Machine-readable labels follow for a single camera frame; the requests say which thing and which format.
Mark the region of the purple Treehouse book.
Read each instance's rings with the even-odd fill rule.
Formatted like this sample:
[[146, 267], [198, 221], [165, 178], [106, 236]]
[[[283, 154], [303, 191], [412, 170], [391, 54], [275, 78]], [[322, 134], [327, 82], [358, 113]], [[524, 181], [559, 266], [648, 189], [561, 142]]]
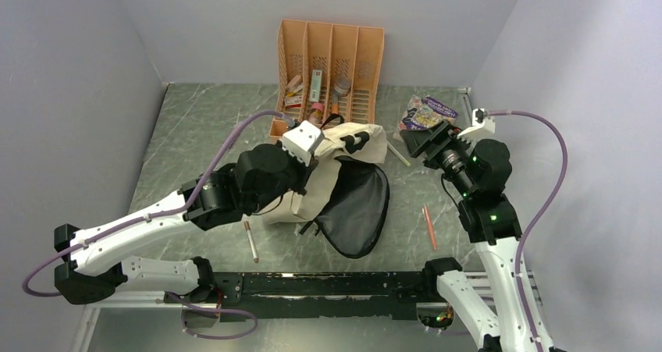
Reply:
[[413, 118], [415, 126], [409, 130], [425, 130], [435, 126], [442, 120], [454, 123], [457, 117], [458, 112], [454, 109], [446, 106], [444, 103], [431, 96], [426, 96], [425, 98], [422, 98], [422, 106]]

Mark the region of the beige canvas backpack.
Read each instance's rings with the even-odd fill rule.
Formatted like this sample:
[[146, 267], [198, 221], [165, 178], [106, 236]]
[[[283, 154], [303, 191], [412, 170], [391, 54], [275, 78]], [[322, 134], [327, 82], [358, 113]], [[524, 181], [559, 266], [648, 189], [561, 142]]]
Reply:
[[387, 139], [382, 126], [341, 123], [316, 130], [318, 164], [304, 195], [290, 191], [260, 213], [264, 223], [300, 223], [318, 231], [346, 258], [362, 258], [376, 245], [386, 221], [390, 184], [380, 168]]

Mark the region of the Little Women floral book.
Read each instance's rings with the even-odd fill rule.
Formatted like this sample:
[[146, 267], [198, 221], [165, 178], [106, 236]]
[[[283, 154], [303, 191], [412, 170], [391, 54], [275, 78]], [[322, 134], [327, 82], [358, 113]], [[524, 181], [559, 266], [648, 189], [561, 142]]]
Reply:
[[403, 142], [403, 138], [400, 134], [402, 130], [409, 130], [415, 124], [413, 123], [413, 118], [415, 117], [416, 113], [418, 112], [419, 108], [422, 106], [422, 99], [417, 96], [417, 95], [412, 95], [409, 102], [407, 103], [407, 106], [404, 109], [404, 112], [402, 113], [402, 116], [397, 122], [395, 131], [393, 133], [393, 138], [395, 140], [398, 140], [400, 142]]

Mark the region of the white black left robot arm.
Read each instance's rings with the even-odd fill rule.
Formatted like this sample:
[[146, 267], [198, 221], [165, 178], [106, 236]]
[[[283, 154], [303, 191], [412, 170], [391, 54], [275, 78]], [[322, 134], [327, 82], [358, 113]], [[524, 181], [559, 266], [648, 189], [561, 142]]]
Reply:
[[116, 222], [90, 229], [55, 229], [64, 254], [55, 288], [71, 304], [91, 304], [120, 291], [163, 290], [204, 302], [215, 294], [211, 263], [140, 258], [136, 251], [162, 238], [208, 231], [256, 215], [289, 191], [304, 194], [317, 166], [314, 148], [279, 141], [259, 144], [235, 163], [184, 184], [159, 202]]

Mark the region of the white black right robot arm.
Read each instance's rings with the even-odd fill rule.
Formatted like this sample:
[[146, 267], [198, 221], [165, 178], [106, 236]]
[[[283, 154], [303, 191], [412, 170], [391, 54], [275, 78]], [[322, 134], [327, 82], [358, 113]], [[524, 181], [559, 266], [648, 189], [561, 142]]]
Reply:
[[454, 258], [425, 263], [423, 294], [450, 305], [479, 351], [556, 351], [517, 252], [524, 236], [504, 193], [512, 172], [507, 145], [489, 138], [470, 144], [447, 121], [400, 135], [412, 158], [422, 157], [425, 167], [440, 170], [460, 194], [458, 216], [486, 271], [493, 304], [470, 285]]

